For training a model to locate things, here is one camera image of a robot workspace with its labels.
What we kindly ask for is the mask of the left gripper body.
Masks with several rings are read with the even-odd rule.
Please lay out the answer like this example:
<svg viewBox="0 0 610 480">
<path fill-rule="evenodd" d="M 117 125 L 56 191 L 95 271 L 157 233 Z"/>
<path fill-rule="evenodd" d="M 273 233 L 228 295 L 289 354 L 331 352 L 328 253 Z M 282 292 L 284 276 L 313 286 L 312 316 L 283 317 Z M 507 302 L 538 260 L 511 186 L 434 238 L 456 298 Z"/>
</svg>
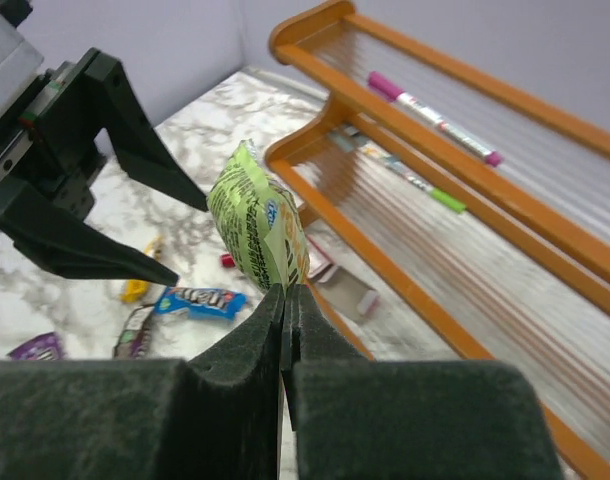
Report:
<svg viewBox="0 0 610 480">
<path fill-rule="evenodd" d="M 0 200 L 3 183 L 19 179 L 85 219 L 95 204 L 91 185 L 120 144 L 109 105 L 122 87 L 122 62 L 95 48 L 31 81 L 0 118 Z"/>
</svg>

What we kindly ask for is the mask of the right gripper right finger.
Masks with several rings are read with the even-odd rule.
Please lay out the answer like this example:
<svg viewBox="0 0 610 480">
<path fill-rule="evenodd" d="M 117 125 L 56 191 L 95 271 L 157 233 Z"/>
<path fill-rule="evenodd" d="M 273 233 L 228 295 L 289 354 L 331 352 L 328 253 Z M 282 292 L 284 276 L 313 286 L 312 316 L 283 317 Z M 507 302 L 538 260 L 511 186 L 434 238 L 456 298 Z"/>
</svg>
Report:
<svg viewBox="0 0 610 480">
<path fill-rule="evenodd" d="M 535 391 L 492 360 L 373 361 L 288 289 L 283 365 L 303 479 L 559 479 Z"/>
</svg>

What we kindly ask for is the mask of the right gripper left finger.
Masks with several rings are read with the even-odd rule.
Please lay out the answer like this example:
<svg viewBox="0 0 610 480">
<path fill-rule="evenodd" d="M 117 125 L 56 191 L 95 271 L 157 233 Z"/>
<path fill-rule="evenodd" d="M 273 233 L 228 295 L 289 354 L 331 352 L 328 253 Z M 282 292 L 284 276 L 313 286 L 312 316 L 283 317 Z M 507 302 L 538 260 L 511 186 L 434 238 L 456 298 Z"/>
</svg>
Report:
<svg viewBox="0 0 610 480">
<path fill-rule="evenodd" d="M 276 478 L 283 307 L 188 361 L 0 361 L 0 479 Z"/>
</svg>

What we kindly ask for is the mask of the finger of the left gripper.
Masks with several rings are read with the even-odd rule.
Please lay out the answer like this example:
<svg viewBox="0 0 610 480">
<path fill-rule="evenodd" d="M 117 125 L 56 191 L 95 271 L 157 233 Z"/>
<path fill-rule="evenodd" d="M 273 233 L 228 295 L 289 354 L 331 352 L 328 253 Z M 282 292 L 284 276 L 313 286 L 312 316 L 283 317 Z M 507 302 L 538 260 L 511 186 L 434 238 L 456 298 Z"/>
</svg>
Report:
<svg viewBox="0 0 610 480">
<path fill-rule="evenodd" d="M 88 51 L 84 89 L 121 169 L 133 180 L 196 210 L 206 195 L 176 162 L 138 101 L 122 62 L 98 49 Z"/>
<path fill-rule="evenodd" d="M 174 286 L 179 276 L 141 251 L 94 230 L 31 184 L 0 184 L 0 230 L 41 269 L 75 280 L 144 280 Z"/>
</svg>

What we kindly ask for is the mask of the green snack packet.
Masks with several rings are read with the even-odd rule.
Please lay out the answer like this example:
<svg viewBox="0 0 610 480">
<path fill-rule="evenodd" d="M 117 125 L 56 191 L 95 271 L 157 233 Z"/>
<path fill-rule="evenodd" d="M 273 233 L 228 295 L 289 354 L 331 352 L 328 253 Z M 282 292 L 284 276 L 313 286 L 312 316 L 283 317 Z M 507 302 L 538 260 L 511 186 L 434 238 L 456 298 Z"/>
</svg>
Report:
<svg viewBox="0 0 610 480">
<path fill-rule="evenodd" d="M 252 140 L 231 154 L 207 206 L 236 267 L 260 290 L 306 281 L 310 259 L 295 199 L 259 165 Z"/>
</svg>

